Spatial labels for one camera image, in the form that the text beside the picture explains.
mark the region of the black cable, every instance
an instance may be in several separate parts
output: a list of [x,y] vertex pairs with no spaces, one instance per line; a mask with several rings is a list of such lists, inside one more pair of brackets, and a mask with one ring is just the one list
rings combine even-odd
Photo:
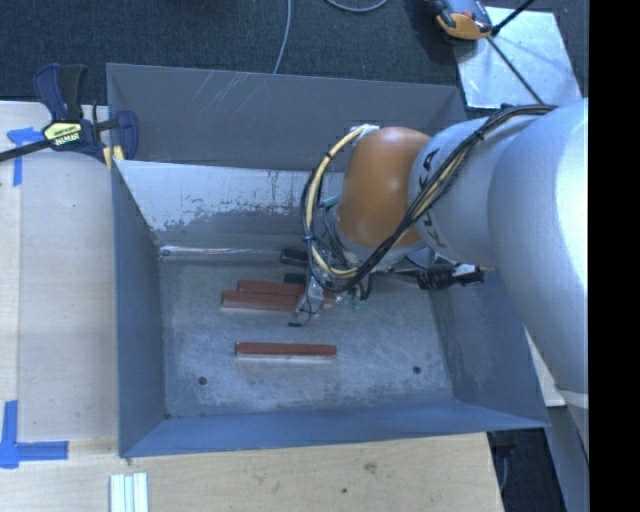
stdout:
[[313,236],[313,240],[316,242],[316,244],[318,244],[318,245],[322,246],[322,250],[323,250],[325,253],[333,254],[333,249],[332,249],[332,247],[331,247],[330,245],[327,245],[327,243],[326,243],[322,238],[317,237],[317,236],[315,236],[315,235],[314,235],[314,236]]
[[529,91],[531,93],[531,95],[535,98],[535,100],[540,104],[544,104],[544,102],[542,101],[542,99],[540,98],[540,96],[538,96],[536,94],[536,91],[533,90],[533,88],[531,87],[531,85],[529,85],[529,82],[527,82],[527,80],[520,74],[520,72],[515,68],[515,66],[513,65],[513,63],[508,59],[508,57],[503,53],[503,51],[498,47],[498,45],[495,43],[495,41],[493,40],[492,37],[487,37],[487,41],[489,41],[489,44],[493,47],[493,49],[498,52],[498,55],[500,55],[500,57],[502,58],[502,60],[507,64],[507,66],[509,66],[509,68],[511,69],[511,71],[513,71],[513,74],[516,75],[516,77],[518,77],[518,80],[520,80],[520,82],[522,83],[522,85],[524,85],[527,89],[527,91]]
[[[492,114],[484,124],[478,128],[475,132],[469,135],[466,139],[464,139],[445,159],[442,165],[438,168],[438,170],[433,174],[431,180],[425,185],[420,194],[416,197],[416,199],[411,203],[407,211],[407,216],[411,217],[410,224],[413,224],[419,217],[424,215],[424,213],[431,209],[436,202],[446,193],[446,191],[451,187],[453,181],[458,176],[464,164],[466,163],[469,153],[471,150],[481,141],[484,140],[485,135],[498,126],[504,124],[512,117],[519,115],[544,115],[555,109],[556,107],[553,105],[523,105],[523,106],[506,106],[502,109],[498,110],[494,114]],[[447,180],[444,186],[441,187],[438,195],[431,201],[429,207],[420,211],[420,206],[426,198],[426,194],[429,192],[431,185],[436,181],[440,180],[441,175],[445,172],[445,170],[451,167],[456,160],[458,161],[456,167],[454,168],[454,172],[451,177]]]
[[324,223],[325,236],[329,238],[329,247],[331,248],[331,254],[340,261],[341,264],[347,265],[347,259],[344,256],[344,252],[342,251],[342,244],[338,240],[338,237],[333,232],[331,225],[329,224],[329,219],[327,218],[327,214],[331,206],[322,208],[322,222]]
[[522,11],[524,11],[527,7],[529,7],[535,0],[527,0],[524,4],[518,7],[515,11],[513,11],[509,16],[503,19],[500,23],[498,23],[495,27],[491,29],[491,35],[497,36],[498,32],[500,32],[504,26],[509,23],[513,18],[518,16]]
[[300,308],[301,313],[306,313],[307,317],[306,320],[303,322],[298,322],[296,320],[289,320],[288,325],[290,327],[304,327],[306,325],[309,325],[309,322],[311,322],[311,318],[313,317],[313,315],[317,315],[318,314],[318,310],[313,311],[313,309],[311,308],[311,298],[309,297],[309,287],[307,286],[305,289],[305,301],[302,305],[302,307]]
[[367,276],[367,287],[365,288],[364,293],[360,296],[360,300],[364,301],[369,298],[371,295],[371,290],[373,289],[373,274],[369,274]]

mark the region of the blue tape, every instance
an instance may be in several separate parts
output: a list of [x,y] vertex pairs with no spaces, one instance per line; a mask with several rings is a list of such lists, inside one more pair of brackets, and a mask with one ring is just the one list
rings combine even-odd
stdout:
[[18,401],[4,404],[2,438],[0,441],[0,468],[15,469],[23,461],[66,460],[69,441],[18,443]]
[[[31,144],[32,142],[39,142],[44,139],[42,133],[34,130],[32,127],[20,128],[18,130],[9,130],[7,137],[11,139],[16,147],[20,147],[23,144]],[[19,156],[15,159],[13,164],[13,186],[17,187],[22,183],[22,157]]]

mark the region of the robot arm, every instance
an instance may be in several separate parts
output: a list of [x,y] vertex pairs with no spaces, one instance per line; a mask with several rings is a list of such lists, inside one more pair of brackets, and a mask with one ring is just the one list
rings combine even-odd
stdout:
[[506,107],[432,138],[404,128],[367,134],[332,202],[331,240],[321,247],[313,225],[325,207],[324,169],[360,130],[329,152],[305,188],[314,280],[337,294],[360,286],[366,298],[367,276],[420,249],[450,262],[450,277],[498,269],[588,455],[588,100]]

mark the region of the yellow cable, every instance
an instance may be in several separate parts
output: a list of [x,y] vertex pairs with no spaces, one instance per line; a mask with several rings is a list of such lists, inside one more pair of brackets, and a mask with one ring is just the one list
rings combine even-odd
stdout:
[[[305,205],[305,223],[306,223],[306,227],[308,231],[311,231],[311,222],[313,220],[313,206],[314,206],[314,201],[316,198],[316,194],[318,193],[318,188],[320,187],[320,183],[322,182],[322,177],[324,176],[324,173],[327,169],[327,166],[329,165],[329,162],[331,162],[331,160],[333,160],[333,158],[336,156],[336,154],[338,152],[340,152],[340,150],[346,146],[347,144],[349,144],[349,142],[351,142],[353,139],[355,139],[356,137],[358,137],[362,131],[365,128],[363,126],[356,128],[355,130],[349,132],[347,135],[345,135],[335,146],[333,146],[330,150],[327,156],[325,156],[322,159],[322,162],[320,163],[320,165],[318,166],[318,169],[316,171],[316,175],[313,179],[313,181],[311,182],[311,184],[309,185],[309,191],[307,194],[307,204]],[[330,266],[323,258],[322,255],[320,254],[320,252],[312,245],[311,246],[311,254],[313,256],[313,259],[315,260],[315,262],[318,264],[318,266],[324,270],[325,272],[335,276],[335,277],[340,277],[340,278],[348,278],[351,277],[353,275],[355,275],[358,272],[357,268],[354,269],[350,269],[350,270],[340,270],[337,268],[333,268],[332,266]]]

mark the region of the bin floor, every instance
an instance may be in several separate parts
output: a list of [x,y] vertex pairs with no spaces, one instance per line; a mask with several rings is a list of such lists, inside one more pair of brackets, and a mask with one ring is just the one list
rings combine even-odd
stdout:
[[[292,314],[221,308],[241,279],[283,282],[272,262],[160,265],[167,412],[173,417],[443,402],[453,396],[429,294],[377,276],[359,309],[334,305],[304,327]],[[242,359],[236,342],[323,343],[322,361]]]

